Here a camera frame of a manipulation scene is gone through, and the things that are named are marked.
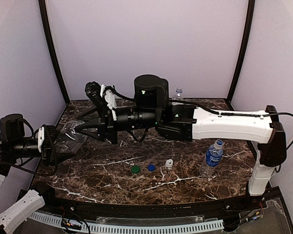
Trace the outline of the clear Pepsi bottle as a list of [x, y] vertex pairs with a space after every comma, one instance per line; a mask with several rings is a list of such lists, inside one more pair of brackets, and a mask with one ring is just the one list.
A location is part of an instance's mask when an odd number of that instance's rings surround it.
[[172, 96], [172, 100], [184, 100], [182, 87], [177, 87]]

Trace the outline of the green bottle cap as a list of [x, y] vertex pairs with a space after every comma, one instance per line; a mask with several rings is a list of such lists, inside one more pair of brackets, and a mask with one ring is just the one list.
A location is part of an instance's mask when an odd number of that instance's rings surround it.
[[138, 165], [133, 165], [131, 167], [131, 172], [134, 174], [138, 174], [141, 171], [141, 168]]

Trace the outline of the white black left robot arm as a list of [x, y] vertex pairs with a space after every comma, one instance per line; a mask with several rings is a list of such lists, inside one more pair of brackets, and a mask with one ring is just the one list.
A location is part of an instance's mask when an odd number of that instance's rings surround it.
[[[49, 177], [58, 165], [75, 156], [73, 153], [58, 153], [55, 140], [59, 131], [53, 125], [43, 125], [34, 130], [22, 114], [9, 114], [0, 119], [0, 188], [10, 169]], [[18, 159], [40, 158], [45, 166], [51, 166], [48, 173], [37, 173], [17, 164]], [[11, 207], [0, 214], [0, 234], [12, 234], [35, 211], [55, 203], [55, 189], [46, 183], [35, 183], [27, 193]]]

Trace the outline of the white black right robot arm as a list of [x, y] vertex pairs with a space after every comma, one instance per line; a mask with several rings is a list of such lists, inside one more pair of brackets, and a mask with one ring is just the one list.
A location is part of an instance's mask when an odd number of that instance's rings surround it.
[[166, 79], [155, 75], [141, 75], [134, 80], [132, 107], [118, 107], [118, 92], [113, 86], [89, 82], [85, 93], [93, 108], [84, 113], [98, 116], [75, 127], [75, 131], [99, 141], [118, 141], [118, 133], [154, 128], [168, 140], [238, 139], [257, 143], [256, 163], [248, 182], [247, 193], [260, 196], [273, 171], [287, 157], [290, 145], [272, 105], [255, 112], [213, 110], [184, 100], [169, 98]]

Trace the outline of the blue bottle cap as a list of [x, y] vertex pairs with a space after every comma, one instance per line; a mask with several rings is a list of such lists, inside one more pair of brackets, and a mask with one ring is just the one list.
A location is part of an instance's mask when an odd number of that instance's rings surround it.
[[147, 166], [147, 169], [148, 169], [149, 171], [153, 172], [153, 171], [155, 170], [155, 165], [154, 165], [154, 164], [149, 164], [149, 165]]

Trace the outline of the clear bottle blue label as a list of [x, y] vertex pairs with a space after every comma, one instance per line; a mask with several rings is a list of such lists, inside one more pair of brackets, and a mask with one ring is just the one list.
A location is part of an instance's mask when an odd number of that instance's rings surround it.
[[223, 156], [224, 142], [217, 139], [206, 151], [205, 158], [200, 166], [199, 172], [202, 177], [210, 177], [214, 169], [219, 165]]

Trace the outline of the clear bottle white cap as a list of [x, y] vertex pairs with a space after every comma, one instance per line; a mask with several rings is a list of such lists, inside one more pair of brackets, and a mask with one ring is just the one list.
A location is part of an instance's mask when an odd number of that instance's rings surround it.
[[57, 153], [76, 154], [78, 152], [87, 139], [87, 136], [75, 131], [75, 127], [81, 124], [84, 124], [82, 120], [71, 120], [63, 126], [54, 143]]

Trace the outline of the white sport bottle cap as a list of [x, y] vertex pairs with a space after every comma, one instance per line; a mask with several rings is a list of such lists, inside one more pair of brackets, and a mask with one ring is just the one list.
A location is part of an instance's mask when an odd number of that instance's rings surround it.
[[168, 169], [171, 169], [173, 167], [173, 159], [170, 158], [170, 159], [166, 160], [165, 166]]

